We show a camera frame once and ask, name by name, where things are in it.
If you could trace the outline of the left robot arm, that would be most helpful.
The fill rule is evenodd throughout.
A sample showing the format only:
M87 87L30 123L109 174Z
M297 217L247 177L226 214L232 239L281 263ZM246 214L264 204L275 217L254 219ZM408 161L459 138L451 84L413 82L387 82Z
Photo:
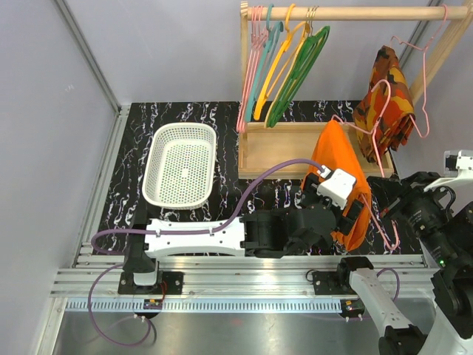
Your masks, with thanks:
M184 274L160 269L164 257L176 254L281 259L303 255L313 247L326 249L332 234L349 234L361 214L362 204L348 200L355 184L355 177L341 169L326 178L311 173L304 182L300 209L263 210L209 227L175 223L168 231L153 220L148 230L127 238L118 293L181 294Z

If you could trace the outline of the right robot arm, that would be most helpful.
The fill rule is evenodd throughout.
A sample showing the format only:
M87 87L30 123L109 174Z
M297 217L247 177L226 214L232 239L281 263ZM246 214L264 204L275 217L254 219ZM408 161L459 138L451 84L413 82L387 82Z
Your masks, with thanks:
M425 245L439 269L432 278L435 321L422 331L408 320L380 285L366 257L341 259L335 276L337 288L355 292L379 333L380 354L472 353L472 205L457 214L440 199L453 188L434 172L416 172L404 179L371 177L387 192L380 215L404 222Z

